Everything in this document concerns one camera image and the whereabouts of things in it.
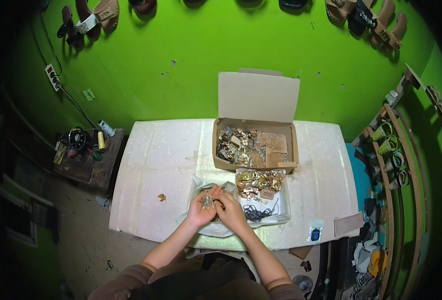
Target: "yellow fabric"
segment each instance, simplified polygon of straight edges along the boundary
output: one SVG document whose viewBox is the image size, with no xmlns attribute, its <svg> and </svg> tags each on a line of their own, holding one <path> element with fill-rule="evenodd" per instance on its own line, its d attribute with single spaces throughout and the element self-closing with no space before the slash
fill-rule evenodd
<svg viewBox="0 0 442 300">
<path fill-rule="evenodd" d="M 373 251 L 373 253 L 371 254 L 371 262 L 369 263 L 368 266 L 368 272 L 372 276 L 377 277 L 379 271 L 384 272 L 386 266 L 387 266 L 386 251 L 384 250 Z"/>
</svg>

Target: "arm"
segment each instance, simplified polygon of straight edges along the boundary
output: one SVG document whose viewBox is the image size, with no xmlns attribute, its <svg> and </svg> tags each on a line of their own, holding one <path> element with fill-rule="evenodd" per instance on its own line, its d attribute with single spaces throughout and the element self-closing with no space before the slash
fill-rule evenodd
<svg viewBox="0 0 442 300">
<path fill-rule="evenodd" d="M 221 193 L 221 187 L 214 186 L 208 195 Z M 98 288 L 89 296 L 89 300 L 116 299 L 126 300 L 131 291 L 140 289 L 148 283 L 152 274 L 160 267 L 169 264 L 179 251 L 184 249 L 202 225 L 211 221 L 216 214 L 213 207 L 203 209 L 201 199 L 206 193 L 197 196 L 189 207 L 188 216 L 164 242 L 152 249 L 143 261 L 127 267 L 108 284 Z"/>
<path fill-rule="evenodd" d="M 216 195 L 222 193 L 222 188 L 218 186 L 212 187 L 207 194 L 198 195 L 191 203 L 186 219 L 178 226 L 178 228 L 160 243 L 156 248 L 152 249 L 146 257 L 141 261 L 140 265 L 145 266 L 155 272 L 160 267 L 169 264 L 172 259 L 186 247 L 189 241 L 194 237 L 197 230 L 211 221 L 216 214 L 213 207 L 203 209 L 201 199 L 206 195 Z"/>
<path fill-rule="evenodd" d="M 229 193 L 213 196 L 219 218 L 243 241 L 253 259 L 256 270 L 266 290 L 282 284 L 292 284 L 284 266 L 266 248 L 253 229 L 247 224 L 241 204 Z"/>
</svg>

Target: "human hand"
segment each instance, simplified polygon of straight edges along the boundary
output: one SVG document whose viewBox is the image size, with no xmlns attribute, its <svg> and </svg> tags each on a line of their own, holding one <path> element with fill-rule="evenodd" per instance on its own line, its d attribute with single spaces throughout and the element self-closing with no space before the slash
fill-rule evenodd
<svg viewBox="0 0 442 300">
<path fill-rule="evenodd" d="M 243 230 L 245 227 L 249 227 L 241 204 L 233 197 L 233 195 L 228 192 L 213 195 L 213 200 L 216 200 L 214 201 L 214 207 L 216 208 L 219 218 L 234 233 L 238 234 L 239 231 Z"/>
<path fill-rule="evenodd" d="M 202 225 L 205 225 L 209 221 L 211 221 L 216 215 L 216 210 L 212 206 L 208 207 L 207 209 L 203 208 L 201 204 L 201 199 L 206 196 L 212 196 L 214 199 L 215 197 L 219 197 L 220 195 L 222 195 L 223 192 L 224 190 L 222 189 L 222 187 L 215 185 L 207 192 L 197 195 L 189 206 L 188 216 L 186 217 L 186 220 L 190 224 L 196 226 L 196 228 L 199 228 Z"/>
</svg>

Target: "glittery white board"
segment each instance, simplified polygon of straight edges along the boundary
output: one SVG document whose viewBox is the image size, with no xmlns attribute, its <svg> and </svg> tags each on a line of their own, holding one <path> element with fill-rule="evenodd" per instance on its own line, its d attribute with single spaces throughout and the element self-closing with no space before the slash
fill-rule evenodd
<svg viewBox="0 0 442 300">
<path fill-rule="evenodd" d="M 136 122 L 124 150 L 114 189 L 109 228 L 161 242 L 185 212 L 191 176 L 234 182 L 234 172 L 216 169 L 212 158 L 214 119 Z M 323 220 L 321 242 L 334 237 L 334 219 L 358 212 L 348 152 L 337 124 L 294 121 L 299 166 L 287 176 L 291 219 L 254 231 L 269 249 L 309 245 L 311 220 Z M 159 201 L 164 194 L 166 200 Z M 195 248 L 244 251 L 241 240 L 196 236 Z"/>
</svg>

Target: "person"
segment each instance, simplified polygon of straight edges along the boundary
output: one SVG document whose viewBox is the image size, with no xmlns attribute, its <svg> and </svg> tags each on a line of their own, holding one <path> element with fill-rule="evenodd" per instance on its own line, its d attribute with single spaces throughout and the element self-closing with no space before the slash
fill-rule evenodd
<svg viewBox="0 0 442 300">
<path fill-rule="evenodd" d="M 201 199 L 210 195 L 214 207 L 203 209 Z M 215 214 L 245 244 L 263 285 L 242 259 L 222 253 L 186 259 L 184 249 L 199 228 Z M 221 187 L 198 195 L 187 217 L 164 242 L 136 265 L 127 267 L 88 300 L 136 299 L 304 299 L 277 258 L 247 224 L 241 204 Z"/>
</svg>

